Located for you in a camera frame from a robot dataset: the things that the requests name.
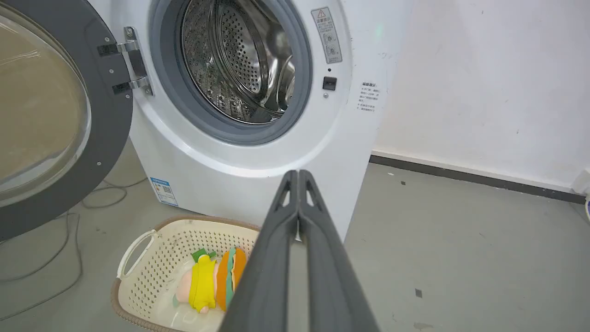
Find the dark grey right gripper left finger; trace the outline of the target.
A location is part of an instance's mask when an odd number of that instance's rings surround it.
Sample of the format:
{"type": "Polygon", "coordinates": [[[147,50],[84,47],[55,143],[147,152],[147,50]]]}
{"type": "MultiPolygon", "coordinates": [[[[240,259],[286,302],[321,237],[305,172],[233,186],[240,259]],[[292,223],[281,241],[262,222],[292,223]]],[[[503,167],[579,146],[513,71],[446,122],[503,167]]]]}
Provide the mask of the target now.
{"type": "Polygon", "coordinates": [[[298,172],[276,191],[220,332],[286,332],[289,253],[297,233],[298,172]]]}

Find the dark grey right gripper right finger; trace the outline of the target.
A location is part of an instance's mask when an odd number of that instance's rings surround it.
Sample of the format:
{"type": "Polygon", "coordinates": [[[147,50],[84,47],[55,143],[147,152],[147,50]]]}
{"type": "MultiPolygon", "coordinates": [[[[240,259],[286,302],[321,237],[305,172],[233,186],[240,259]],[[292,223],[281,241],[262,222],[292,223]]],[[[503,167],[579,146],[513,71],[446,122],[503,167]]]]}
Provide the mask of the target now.
{"type": "Polygon", "coordinates": [[[299,170],[298,176],[298,216],[307,246],[310,330],[379,331],[312,173],[299,170]]]}

